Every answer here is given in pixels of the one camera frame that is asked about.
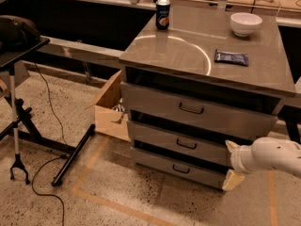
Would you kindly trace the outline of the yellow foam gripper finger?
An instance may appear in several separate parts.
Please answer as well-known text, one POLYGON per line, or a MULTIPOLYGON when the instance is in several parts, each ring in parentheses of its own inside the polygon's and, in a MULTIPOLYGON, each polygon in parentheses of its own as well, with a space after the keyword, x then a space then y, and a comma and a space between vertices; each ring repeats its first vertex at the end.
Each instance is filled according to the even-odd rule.
POLYGON ((245 176, 242 173, 237 172, 233 169, 229 169, 226 175, 226 179, 222 185, 222 189, 224 191, 233 190, 235 187, 241 184, 244 179, 245 176))
POLYGON ((225 143, 226 143, 226 146, 230 153, 239 147, 239 145, 237 143, 230 141, 230 140, 226 140, 225 143))

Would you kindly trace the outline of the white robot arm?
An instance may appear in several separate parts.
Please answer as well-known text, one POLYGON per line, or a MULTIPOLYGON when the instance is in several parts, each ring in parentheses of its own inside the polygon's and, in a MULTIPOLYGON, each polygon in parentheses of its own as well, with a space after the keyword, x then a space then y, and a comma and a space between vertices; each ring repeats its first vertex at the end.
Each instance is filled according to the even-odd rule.
POLYGON ((256 139, 250 146, 226 140, 232 169, 229 169, 222 189, 233 190, 247 174, 262 170, 279 170, 301 177, 301 145, 272 137, 256 139))

